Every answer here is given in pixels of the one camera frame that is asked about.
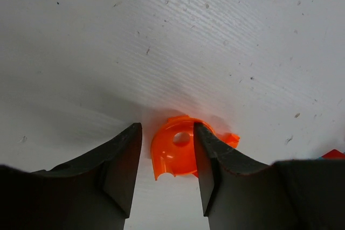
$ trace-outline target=white surface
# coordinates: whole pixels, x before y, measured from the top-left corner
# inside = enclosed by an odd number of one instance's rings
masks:
[[[169,116],[231,126],[239,150],[266,163],[345,151],[345,0],[0,0],[0,8],[0,162],[50,169],[141,121],[125,229],[208,229],[196,178],[154,181],[147,140]]]

